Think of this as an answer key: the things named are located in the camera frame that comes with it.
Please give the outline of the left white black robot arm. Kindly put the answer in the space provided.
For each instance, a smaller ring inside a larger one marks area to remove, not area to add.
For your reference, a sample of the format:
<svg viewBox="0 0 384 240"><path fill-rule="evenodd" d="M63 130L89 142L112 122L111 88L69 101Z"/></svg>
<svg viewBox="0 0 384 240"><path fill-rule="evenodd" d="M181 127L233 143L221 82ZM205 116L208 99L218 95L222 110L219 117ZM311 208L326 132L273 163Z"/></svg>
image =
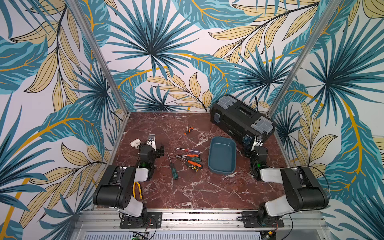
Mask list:
<svg viewBox="0 0 384 240"><path fill-rule="evenodd" d="M156 169L155 160L164 156L164 150L164 146L154 149L151 145L143 145L135 166L109 165L94 192L93 204L113 208L129 218L146 219L148 213L144 203L134 197L134 184L151 180Z"/></svg>

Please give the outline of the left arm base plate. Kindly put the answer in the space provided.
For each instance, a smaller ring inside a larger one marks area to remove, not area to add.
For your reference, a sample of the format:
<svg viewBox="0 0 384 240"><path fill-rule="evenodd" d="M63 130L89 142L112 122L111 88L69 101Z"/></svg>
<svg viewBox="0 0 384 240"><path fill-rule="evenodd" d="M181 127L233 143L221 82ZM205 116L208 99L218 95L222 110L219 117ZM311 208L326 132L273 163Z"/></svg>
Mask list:
<svg viewBox="0 0 384 240"><path fill-rule="evenodd" d="M159 229L162 226L162 212L147 212L140 217L121 217L120 229Z"/></svg>

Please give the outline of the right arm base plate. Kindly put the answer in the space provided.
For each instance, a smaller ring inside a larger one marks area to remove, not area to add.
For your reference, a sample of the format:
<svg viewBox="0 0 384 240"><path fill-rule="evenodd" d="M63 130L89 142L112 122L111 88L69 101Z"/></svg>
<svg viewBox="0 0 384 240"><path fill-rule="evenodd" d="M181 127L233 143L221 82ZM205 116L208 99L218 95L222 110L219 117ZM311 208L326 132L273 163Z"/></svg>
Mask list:
<svg viewBox="0 0 384 240"><path fill-rule="evenodd" d="M270 217L268 214L258 211L241 212L241 216L237 217L237 220L242 222L245 228L280 228L285 226L282 217Z"/></svg>

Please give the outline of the green black long screwdriver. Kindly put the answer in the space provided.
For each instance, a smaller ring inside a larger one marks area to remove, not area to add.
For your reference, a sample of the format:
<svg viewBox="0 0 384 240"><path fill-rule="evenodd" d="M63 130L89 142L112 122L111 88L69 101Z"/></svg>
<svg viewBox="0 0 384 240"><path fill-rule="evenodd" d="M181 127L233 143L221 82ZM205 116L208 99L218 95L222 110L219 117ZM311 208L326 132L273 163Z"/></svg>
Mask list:
<svg viewBox="0 0 384 240"><path fill-rule="evenodd" d="M170 158L170 155L167 154L167 156L168 156L168 159L169 159L169 161L170 161L170 169L171 169L171 172L172 172L172 177L173 177L174 180L178 180L178 179L179 179L179 176L178 176L178 172L177 172L177 170L176 170L176 168L175 168L175 165L174 165L174 163L172 162L172 160L171 160L171 158Z"/></svg>

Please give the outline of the blue red handle screwdriver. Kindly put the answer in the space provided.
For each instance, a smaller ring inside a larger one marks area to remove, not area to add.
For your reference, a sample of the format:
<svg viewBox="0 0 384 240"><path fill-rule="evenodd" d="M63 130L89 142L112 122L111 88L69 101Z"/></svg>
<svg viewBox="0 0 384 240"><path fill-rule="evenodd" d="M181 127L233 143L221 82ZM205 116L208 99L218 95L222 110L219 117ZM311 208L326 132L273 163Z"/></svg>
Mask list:
<svg viewBox="0 0 384 240"><path fill-rule="evenodd" d="M194 149L184 149L184 148L176 148L176 150L184 151L188 155L200 155L202 152Z"/></svg>

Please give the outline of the green black short screwdriver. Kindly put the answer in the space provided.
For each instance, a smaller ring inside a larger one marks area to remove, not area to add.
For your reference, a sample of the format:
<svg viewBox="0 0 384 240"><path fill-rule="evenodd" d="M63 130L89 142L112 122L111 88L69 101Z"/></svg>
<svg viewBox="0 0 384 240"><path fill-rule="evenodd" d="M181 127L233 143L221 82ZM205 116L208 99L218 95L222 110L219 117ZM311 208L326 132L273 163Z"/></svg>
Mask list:
<svg viewBox="0 0 384 240"><path fill-rule="evenodd" d="M179 159L183 159L183 160L187 160L187 161L191 161L191 162L195 162L195 163L201 163L202 162L201 158L182 157L180 155L176 155L176 157Z"/></svg>

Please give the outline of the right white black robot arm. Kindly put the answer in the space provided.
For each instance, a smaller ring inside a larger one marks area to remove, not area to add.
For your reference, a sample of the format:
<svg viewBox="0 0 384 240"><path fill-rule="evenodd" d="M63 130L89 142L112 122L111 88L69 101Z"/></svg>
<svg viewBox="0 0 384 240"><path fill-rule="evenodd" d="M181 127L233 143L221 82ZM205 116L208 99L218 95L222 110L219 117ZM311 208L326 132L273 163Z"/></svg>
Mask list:
<svg viewBox="0 0 384 240"><path fill-rule="evenodd" d="M284 195L260 204L256 217L259 221L281 217L299 211L321 210L329 197L308 166L272 168L267 166L268 149L262 143L243 146L250 159L250 171L257 181L281 184Z"/></svg>

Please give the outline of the orange black large screwdriver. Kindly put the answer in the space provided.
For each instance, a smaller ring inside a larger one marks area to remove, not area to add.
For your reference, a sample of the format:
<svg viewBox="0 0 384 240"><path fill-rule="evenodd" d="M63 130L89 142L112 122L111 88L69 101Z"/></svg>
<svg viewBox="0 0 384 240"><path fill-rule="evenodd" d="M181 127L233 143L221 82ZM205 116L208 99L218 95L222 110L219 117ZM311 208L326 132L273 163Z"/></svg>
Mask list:
<svg viewBox="0 0 384 240"><path fill-rule="evenodd" d="M201 170L203 168L203 166L199 163L188 161L188 160L180 158L180 157L177 157L177 159L182 161L188 168L192 169L195 172L197 172L198 170Z"/></svg>

